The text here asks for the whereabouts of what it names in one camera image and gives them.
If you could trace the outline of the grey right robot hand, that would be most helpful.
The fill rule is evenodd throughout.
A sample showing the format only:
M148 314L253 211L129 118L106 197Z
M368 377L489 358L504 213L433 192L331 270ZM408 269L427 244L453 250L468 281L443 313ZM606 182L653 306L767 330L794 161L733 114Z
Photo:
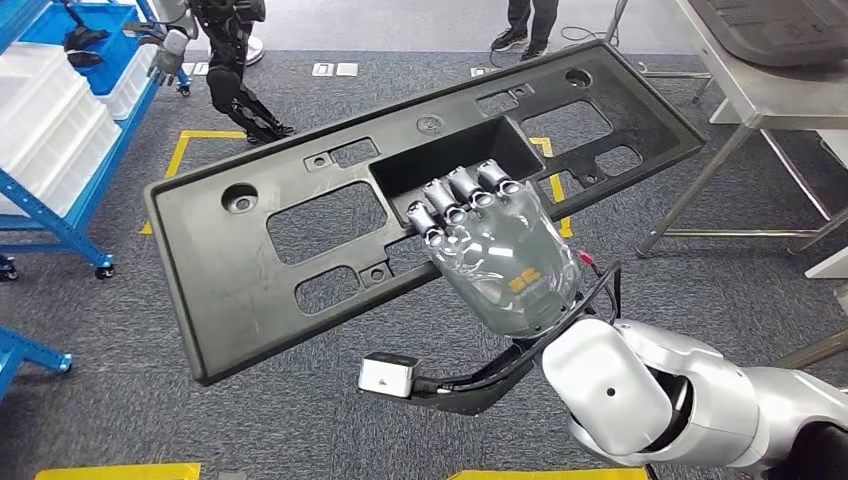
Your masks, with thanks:
M536 338L576 302L572 250L529 183L493 159L457 167L421 189L411 222L436 268L495 334Z

